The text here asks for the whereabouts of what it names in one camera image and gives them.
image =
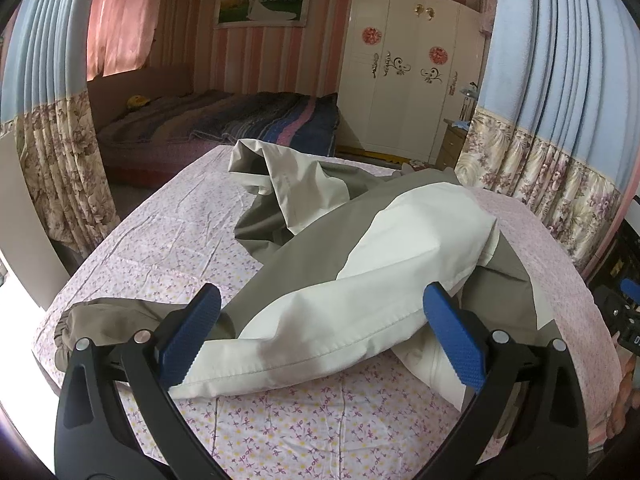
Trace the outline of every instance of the headboard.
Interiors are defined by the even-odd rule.
[[[180,97],[193,91],[188,65],[141,68],[88,81],[89,102],[96,131],[112,123],[127,110],[132,95],[150,99]]]

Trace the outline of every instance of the yellow floor strip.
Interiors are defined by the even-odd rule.
[[[360,148],[352,148],[351,146],[336,146],[336,155],[340,153],[347,153],[348,155],[368,156],[369,158],[377,158],[384,160],[385,162],[392,162],[395,164],[402,164],[404,162],[409,163],[409,159],[404,156],[389,155],[388,153],[368,152],[367,150],[361,150]]]

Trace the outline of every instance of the wardrobe door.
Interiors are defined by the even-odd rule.
[[[435,164],[442,139],[447,131],[444,119],[456,121],[460,118],[460,111],[465,103],[465,97],[460,93],[464,88],[471,88],[471,83],[478,85],[482,54],[484,53],[484,36],[480,33],[480,13],[460,6],[458,28],[456,30],[456,48],[453,52],[453,62],[444,98],[442,115],[438,124],[433,147],[431,148],[431,164]]]
[[[352,0],[338,91],[337,143],[366,140],[376,81],[382,68],[389,0]]]
[[[391,0],[368,150],[429,160],[456,39],[459,4]]]

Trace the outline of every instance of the red paper flower decoration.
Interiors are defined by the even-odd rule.
[[[441,46],[434,46],[429,51],[429,58],[436,65],[444,65],[449,60],[449,54]]]
[[[362,41],[368,45],[377,45],[382,39],[382,32],[373,27],[367,27],[362,31]]]

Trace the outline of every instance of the blue gripper pad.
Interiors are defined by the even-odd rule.
[[[633,280],[625,278],[620,282],[620,290],[624,292],[633,301],[640,304],[640,285]]]
[[[460,381],[479,392],[486,381],[484,352],[439,283],[424,289],[422,308]]]
[[[207,335],[220,316],[222,298],[215,285],[205,283],[185,307],[185,317],[158,356],[160,384],[169,389],[187,375]]]

